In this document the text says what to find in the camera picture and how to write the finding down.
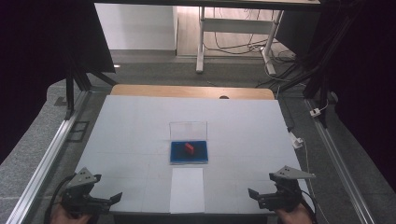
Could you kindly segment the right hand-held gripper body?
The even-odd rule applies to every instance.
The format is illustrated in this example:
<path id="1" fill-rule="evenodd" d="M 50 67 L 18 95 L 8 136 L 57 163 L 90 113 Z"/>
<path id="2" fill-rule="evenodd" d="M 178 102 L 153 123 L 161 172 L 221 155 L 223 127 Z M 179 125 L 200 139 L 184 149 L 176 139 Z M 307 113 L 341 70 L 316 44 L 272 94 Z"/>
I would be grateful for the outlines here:
<path id="1" fill-rule="evenodd" d="M 276 185 L 276 193 L 268 202 L 269 210 L 284 209 L 290 212 L 303 200 L 298 180 L 315 178 L 316 175 L 284 166 L 277 172 L 270 173 L 269 177 Z"/>

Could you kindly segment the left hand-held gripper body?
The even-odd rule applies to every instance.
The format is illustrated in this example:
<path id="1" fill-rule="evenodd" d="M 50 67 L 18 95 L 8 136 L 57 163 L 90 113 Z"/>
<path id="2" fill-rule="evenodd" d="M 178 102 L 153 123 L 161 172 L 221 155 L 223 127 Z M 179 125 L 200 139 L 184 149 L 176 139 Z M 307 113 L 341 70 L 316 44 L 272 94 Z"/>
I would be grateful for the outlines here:
<path id="1" fill-rule="evenodd" d="M 86 167 L 77 172 L 66 185 L 61 205 L 71 215 L 98 215 L 99 203 L 90 195 L 101 175 L 93 175 Z"/>

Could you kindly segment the blue case with clear lid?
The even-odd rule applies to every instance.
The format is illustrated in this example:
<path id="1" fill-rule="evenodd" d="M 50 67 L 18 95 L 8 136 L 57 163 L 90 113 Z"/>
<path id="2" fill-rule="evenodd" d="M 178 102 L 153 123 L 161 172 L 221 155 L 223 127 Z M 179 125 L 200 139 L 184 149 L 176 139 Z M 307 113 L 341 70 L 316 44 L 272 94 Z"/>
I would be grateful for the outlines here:
<path id="1" fill-rule="evenodd" d="M 206 122 L 171 122 L 169 128 L 171 164 L 208 163 Z"/>

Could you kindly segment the person's right hand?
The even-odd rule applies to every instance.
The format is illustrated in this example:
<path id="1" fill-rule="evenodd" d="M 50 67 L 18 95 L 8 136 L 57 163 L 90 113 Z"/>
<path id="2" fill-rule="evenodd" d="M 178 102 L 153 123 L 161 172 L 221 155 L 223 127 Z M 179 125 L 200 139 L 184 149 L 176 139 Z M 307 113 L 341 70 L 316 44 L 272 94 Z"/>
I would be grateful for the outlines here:
<path id="1" fill-rule="evenodd" d="M 276 210 L 276 215 L 283 224 L 313 224 L 313 221 L 306 208 L 299 204 L 291 212 L 284 209 Z"/>

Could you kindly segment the person's left hand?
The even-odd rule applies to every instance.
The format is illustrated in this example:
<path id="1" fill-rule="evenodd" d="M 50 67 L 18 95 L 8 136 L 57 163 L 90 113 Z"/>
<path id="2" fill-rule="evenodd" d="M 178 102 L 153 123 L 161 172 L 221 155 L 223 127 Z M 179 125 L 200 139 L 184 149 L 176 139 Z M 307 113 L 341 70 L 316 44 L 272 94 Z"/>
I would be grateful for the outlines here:
<path id="1" fill-rule="evenodd" d="M 72 217 L 61 205 L 58 205 L 50 216 L 50 224 L 88 224 L 91 215 Z"/>

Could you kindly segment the white table cover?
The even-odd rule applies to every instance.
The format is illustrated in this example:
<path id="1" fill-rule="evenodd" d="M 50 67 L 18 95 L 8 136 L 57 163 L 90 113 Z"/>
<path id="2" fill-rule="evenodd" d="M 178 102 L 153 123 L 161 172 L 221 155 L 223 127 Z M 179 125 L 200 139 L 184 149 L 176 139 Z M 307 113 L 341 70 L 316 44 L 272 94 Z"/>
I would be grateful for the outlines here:
<path id="1" fill-rule="evenodd" d="M 207 123 L 208 163 L 170 163 L 171 122 Z M 114 213 L 171 214 L 174 168 L 202 168 L 204 214 L 258 214 L 248 189 L 272 193 L 269 174 L 299 168 L 275 100 L 107 96 L 79 168 L 101 175 L 92 196 L 122 193 Z"/>

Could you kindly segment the white paper sheet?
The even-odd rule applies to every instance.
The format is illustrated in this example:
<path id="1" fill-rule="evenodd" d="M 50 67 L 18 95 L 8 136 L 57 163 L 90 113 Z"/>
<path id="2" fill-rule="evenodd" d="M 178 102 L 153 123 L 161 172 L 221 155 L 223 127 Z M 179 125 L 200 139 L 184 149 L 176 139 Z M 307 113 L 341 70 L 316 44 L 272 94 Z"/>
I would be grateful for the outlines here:
<path id="1" fill-rule="evenodd" d="M 170 213 L 193 214 L 205 211 L 204 172 L 202 168 L 174 168 Z"/>

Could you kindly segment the wooden table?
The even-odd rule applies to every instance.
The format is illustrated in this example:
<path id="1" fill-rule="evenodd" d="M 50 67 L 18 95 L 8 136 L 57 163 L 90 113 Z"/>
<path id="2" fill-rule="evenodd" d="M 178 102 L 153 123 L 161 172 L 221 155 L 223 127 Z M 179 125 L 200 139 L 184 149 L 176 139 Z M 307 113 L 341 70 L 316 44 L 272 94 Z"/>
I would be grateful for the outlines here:
<path id="1" fill-rule="evenodd" d="M 274 100 L 269 89 L 118 84 L 111 95 Z"/>

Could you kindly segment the black curtain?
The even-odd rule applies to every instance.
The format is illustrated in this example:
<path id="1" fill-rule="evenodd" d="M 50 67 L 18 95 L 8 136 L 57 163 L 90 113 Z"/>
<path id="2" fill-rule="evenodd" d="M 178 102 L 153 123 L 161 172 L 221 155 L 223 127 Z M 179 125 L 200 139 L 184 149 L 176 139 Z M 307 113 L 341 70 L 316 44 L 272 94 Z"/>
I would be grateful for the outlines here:
<path id="1" fill-rule="evenodd" d="M 339 119 L 396 191 L 396 0 L 363 0 L 328 71 Z"/>
<path id="2" fill-rule="evenodd" d="M 0 0 L 0 163 L 72 71 L 115 71 L 94 0 Z"/>

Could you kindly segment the white cabinet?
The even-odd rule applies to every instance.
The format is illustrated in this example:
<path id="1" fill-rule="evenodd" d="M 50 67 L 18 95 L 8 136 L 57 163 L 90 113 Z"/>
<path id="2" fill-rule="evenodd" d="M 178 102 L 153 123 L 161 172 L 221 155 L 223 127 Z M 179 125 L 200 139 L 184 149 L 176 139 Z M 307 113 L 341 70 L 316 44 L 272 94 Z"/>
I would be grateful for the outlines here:
<path id="1" fill-rule="evenodd" d="M 96 3 L 110 49 L 176 50 L 177 8 Z"/>

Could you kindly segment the aluminium rail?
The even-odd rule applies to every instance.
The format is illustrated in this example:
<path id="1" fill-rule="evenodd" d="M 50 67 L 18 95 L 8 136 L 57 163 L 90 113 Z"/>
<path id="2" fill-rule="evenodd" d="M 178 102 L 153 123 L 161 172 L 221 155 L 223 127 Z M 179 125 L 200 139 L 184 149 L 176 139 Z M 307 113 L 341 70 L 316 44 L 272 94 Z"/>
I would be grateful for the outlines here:
<path id="1" fill-rule="evenodd" d="M 70 119 L 64 119 L 61 123 L 57 133 L 54 135 L 49 144 L 42 160 L 38 164 L 35 172 L 29 180 L 24 192 L 16 203 L 12 213 L 7 219 L 6 224 L 22 224 L 31 209 L 31 206 L 38 195 L 38 192 L 48 175 L 52 164 L 55 162 L 62 145 L 65 142 L 66 136 L 73 127 L 81 107 L 85 103 L 88 96 L 87 91 L 82 91 L 75 102 L 75 111 L 72 113 Z"/>
<path id="2" fill-rule="evenodd" d="M 328 129 L 325 128 L 317 117 L 311 118 L 320 136 L 320 141 L 325 146 L 330 160 L 332 161 L 333 169 L 336 171 L 344 190 L 348 195 L 349 201 L 353 206 L 357 217 L 361 224 L 375 224 L 374 216 L 372 215 L 366 201 L 363 199 L 361 191 L 352 178 L 351 173 L 347 169 L 347 165 L 336 144 L 334 143 Z"/>

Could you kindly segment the white desk frame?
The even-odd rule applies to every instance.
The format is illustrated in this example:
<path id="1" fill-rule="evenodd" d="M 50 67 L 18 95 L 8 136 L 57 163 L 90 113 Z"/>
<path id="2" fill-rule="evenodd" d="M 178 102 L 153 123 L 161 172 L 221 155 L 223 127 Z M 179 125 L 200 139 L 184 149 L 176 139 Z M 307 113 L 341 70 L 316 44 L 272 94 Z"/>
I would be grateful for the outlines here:
<path id="1" fill-rule="evenodd" d="M 279 10 L 272 21 L 252 21 L 237 19 L 217 19 L 207 18 L 205 16 L 205 7 L 199 7 L 199 42 L 197 50 L 196 73 L 202 74 L 204 71 L 204 34 L 205 32 L 215 33 L 232 33 L 232 34 L 252 34 L 268 35 L 264 47 L 260 48 L 265 68 L 269 75 L 274 75 L 276 70 L 269 56 L 272 44 L 274 42 L 276 31 L 283 14 Z"/>

